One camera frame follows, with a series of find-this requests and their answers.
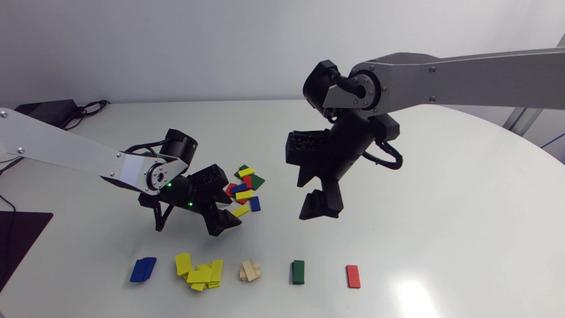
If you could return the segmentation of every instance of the wooden block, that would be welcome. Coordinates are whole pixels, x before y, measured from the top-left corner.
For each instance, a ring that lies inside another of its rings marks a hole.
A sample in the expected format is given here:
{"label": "wooden block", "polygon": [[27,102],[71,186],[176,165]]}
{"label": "wooden block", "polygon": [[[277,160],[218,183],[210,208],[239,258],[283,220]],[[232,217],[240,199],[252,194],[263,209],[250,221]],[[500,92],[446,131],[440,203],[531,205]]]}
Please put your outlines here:
{"label": "wooden block", "polygon": [[251,263],[251,260],[246,260],[242,263],[243,267],[244,267],[244,271],[245,271],[245,276],[247,276],[247,280],[248,281],[254,281],[255,279],[257,279],[259,276],[257,276],[257,273],[255,272],[255,269],[253,268],[253,264]]}
{"label": "wooden block", "polygon": [[224,261],[223,260],[213,260],[210,264],[210,269],[212,270],[212,276],[210,277],[211,282],[220,282],[221,281],[221,272],[224,268]]}
{"label": "wooden block", "polygon": [[203,291],[206,287],[206,283],[194,283],[190,286],[191,289]]}
{"label": "wooden block", "polygon": [[244,282],[247,281],[247,276],[245,275],[245,270],[243,267],[240,269],[240,279]]}
{"label": "wooden block", "polygon": [[225,189],[225,194],[227,194],[227,195],[229,195],[229,196],[232,196],[232,188],[235,187],[236,185],[237,185],[237,184],[235,184],[235,183],[230,183],[230,184],[228,185],[228,188]]}
{"label": "wooden block", "polygon": [[246,175],[244,177],[244,183],[247,185],[247,189],[251,189],[251,175]]}
{"label": "wooden block", "polygon": [[186,278],[187,283],[208,283],[212,278],[212,270],[206,266],[200,267],[199,270],[191,270]]}
{"label": "wooden block", "polygon": [[359,268],[357,265],[347,265],[347,283],[349,288],[361,288],[361,281],[359,280]]}
{"label": "wooden block", "polygon": [[175,256],[175,262],[177,265],[177,275],[178,276],[185,276],[193,270],[192,265],[190,264],[190,254],[182,253]]}
{"label": "wooden block", "polygon": [[259,203],[259,197],[258,196],[254,196],[254,197],[251,198],[251,210],[253,212],[261,211],[261,204]]}
{"label": "wooden block", "polygon": [[265,183],[265,179],[256,174],[251,175],[251,188],[253,190],[257,190],[263,183]]}
{"label": "wooden block", "polygon": [[235,217],[240,218],[242,215],[244,215],[247,212],[249,212],[249,207],[247,207],[247,205],[242,205],[239,208],[233,210],[232,214]]}
{"label": "wooden block", "polygon": [[237,172],[238,175],[240,175],[240,178],[245,177],[246,175],[252,175],[255,173],[255,170],[253,170],[253,168],[247,168],[247,169],[243,169]]}
{"label": "wooden block", "polygon": [[233,175],[235,175],[238,179],[242,179],[242,178],[240,177],[239,172],[240,172],[241,170],[245,170],[245,169],[247,169],[247,168],[249,168],[249,167],[246,166],[246,165],[242,165],[239,169],[237,169],[237,172],[234,173]]}
{"label": "wooden block", "polygon": [[253,197],[253,191],[244,191],[236,193],[236,200],[251,199]]}
{"label": "wooden block", "polygon": [[304,284],[304,261],[294,260],[292,262],[292,284]]}

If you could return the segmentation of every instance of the red block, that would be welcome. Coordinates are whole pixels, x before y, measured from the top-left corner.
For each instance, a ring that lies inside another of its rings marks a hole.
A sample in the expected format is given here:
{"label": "red block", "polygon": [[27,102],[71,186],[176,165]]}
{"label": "red block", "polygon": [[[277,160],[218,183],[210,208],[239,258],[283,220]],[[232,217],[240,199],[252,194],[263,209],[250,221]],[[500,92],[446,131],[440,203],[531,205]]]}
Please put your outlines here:
{"label": "red block", "polygon": [[247,183],[247,189],[251,189],[251,175],[246,175],[244,177],[244,183]]}
{"label": "red block", "polygon": [[230,183],[228,185],[228,188],[225,190],[225,194],[232,196],[232,188],[235,187],[237,184],[235,183]]}
{"label": "red block", "polygon": [[361,281],[359,280],[359,268],[357,265],[347,265],[347,283],[349,288],[361,288]]}

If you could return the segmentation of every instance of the black cable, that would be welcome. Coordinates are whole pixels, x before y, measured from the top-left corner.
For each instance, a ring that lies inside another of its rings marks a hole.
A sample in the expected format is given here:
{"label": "black cable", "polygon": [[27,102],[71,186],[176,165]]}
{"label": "black cable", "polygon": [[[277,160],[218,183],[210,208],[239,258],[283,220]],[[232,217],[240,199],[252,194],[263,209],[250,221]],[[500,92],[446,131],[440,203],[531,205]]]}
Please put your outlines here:
{"label": "black cable", "polygon": [[12,202],[6,200],[5,197],[0,195],[0,199],[4,200],[7,204],[12,207],[12,220],[10,221],[10,229],[8,230],[8,237],[6,239],[6,252],[4,252],[4,265],[2,266],[2,273],[0,274],[0,281],[4,280],[4,275],[6,274],[6,269],[8,268],[8,250],[10,249],[10,239],[12,238],[12,229],[14,228],[14,223],[16,220],[16,206]]}
{"label": "black cable", "polygon": [[404,159],[402,158],[402,155],[398,151],[396,151],[396,149],[394,149],[394,147],[392,147],[386,141],[382,143],[376,143],[376,145],[379,146],[379,148],[381,148],[384,152],[393,156],[396,159],[396,162],[390,162],[379,159],[366,151],[363,152],[362,156],[365,159],[374,162],[376,165],[381,165],[383,167],[387,167],[388,169],[398,170],[402,167],[402,163],[404,162]]}
{"label": "black cable", "polygon": [[565,132],[564,132],[563,134],[559,135],[558,137],[554,138],[552,141],[548,142],[547,144],[541,146],[540,148],[543,148],[543,147],[545,147],[545,146],[550,145],[552,142],[556,141],[557,139],[559,139],[559,138],[561,138],[561,137],[563,137],[563,136],[565,136]]}
{"label": "black cable", "polygon": [[139,144],[139,145],[133,145],[131,147],[129,147],[128,149],[125,150],[125,152],[134,152],[136,150],[142,149],[142,148],[151,148],[151,147],[157,147],[157,146],[162,146],[164,145],[167,141],[169,141],[168,139],[163,139],[161,141],[157,141],[154,143],[148,143],[148,144]]}

